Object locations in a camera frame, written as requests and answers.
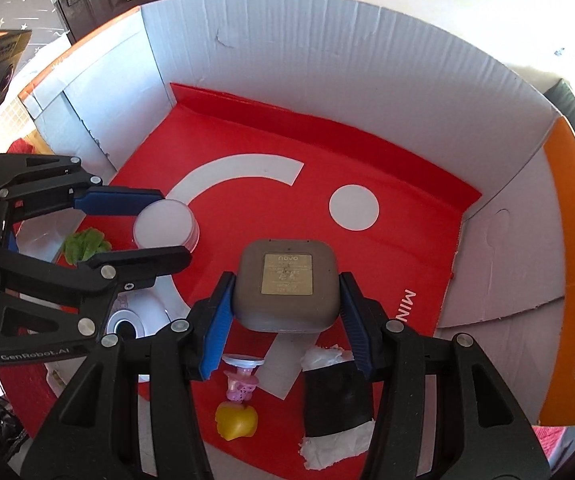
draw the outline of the white tissue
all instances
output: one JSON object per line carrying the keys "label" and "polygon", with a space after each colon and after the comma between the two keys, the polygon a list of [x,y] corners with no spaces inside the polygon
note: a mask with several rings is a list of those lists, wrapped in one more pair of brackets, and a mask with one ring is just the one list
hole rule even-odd
{"label": "white tissue", "polygon": [[301,456],[306,469],[325,469],[344,458],[358,456],[369,448],[375,422],[369,420],[351,430],[326,436],[306,436],[301,443]]}
{"label": "white tissue", "polygon": [[305,352],[301,359],[301,367],[303,371],[316,370],[318,368],[325,368],[326,366],[344,363],[345,361],[353,361],[354,356],[349,350],[344,350],[338,345],[332,348],[321,348],[320,346],[312,346]]}

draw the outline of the red mat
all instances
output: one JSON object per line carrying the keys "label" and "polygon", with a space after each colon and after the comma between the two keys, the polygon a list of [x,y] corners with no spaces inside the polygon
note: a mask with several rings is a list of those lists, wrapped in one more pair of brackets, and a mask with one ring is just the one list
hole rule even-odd
{"label": "red mat", "polygon": [[[258,238],[313,238],[328,243],[339,270],[354,273],[363,293],[394,317],[405,291],[416,293],[407,321],[432,335],[451,277],[461,216],[478,199],[472,187],[429,162],[378,137],[333,121],[184,86],[173,86],[178,105],[116,176],[117,186],[154,187],[167,194],[186,174],[229,155],[265,153],[303,163],[294,184],[267,178],[235,178],[201,193],[190,203],[200,240],[189,269],[174,276],[188,304],[208,297],[224,270],[236,271],[241,251]],[[331,195],[360,185],[378,199],[376,222],[349,231],[330,215]],[[134,218],[90,218],[116,249],[135,247]],[[273,334],[254,333],[234,322],[226,351],[264,355]],[[348,348],[342,325],[324,332],[320,346]],[[22,420],[42,420],[21,409],[27,396],[18,382],[1,380]],[[303,383],[285,400],[256,390],[251,405],[259,417],[252,438],[226,442],[216,433],[214,413],[225,399],[219,369],[195,383],[194,400],[203,437],[245,462],[286,479],[358,478],[365,455],[323,471],[307,471],[299,455],[303,437]],[[375,397],[380,388],[375,389]]]}

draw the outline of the pink pacifier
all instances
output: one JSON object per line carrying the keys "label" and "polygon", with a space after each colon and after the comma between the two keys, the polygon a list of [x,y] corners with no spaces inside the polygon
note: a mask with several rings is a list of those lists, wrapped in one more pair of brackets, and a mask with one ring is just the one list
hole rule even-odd
{"label": "pink pacifier", "polygon": [[227,375],[227,398],[233,402],[250,400],[252,392],[258,386],[258,379],[251,373],[265,360],[258,357],[238,354],[223,354],[222,360],[236,367],[236,371],[225,370]]}

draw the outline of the clear plastic container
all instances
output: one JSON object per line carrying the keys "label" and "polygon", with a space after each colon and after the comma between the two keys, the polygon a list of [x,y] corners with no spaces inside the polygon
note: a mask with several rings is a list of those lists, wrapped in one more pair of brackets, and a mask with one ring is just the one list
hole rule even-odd
{"label": "clear plastic container", "polygon": [[178,200],[158,200],[134,222],[134,241],[140,249],[182,245],[192,252],[200,231],[194,214]]}

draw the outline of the white round device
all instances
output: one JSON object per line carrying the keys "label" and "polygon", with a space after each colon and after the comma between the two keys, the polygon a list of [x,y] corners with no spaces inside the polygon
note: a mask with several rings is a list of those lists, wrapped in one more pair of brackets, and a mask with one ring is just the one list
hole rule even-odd
{"label": "white round device", "polygon": [[[158,330],[170,323],[165,307],[149,290],[134,290],[121,293],[114,302],[117,310],[107,321],[107,334],[115,334],[121,330],[121,323],[128,323],[136,337],[154,335]],[[149,375],[140,375],[140,383],[150,380]]]}

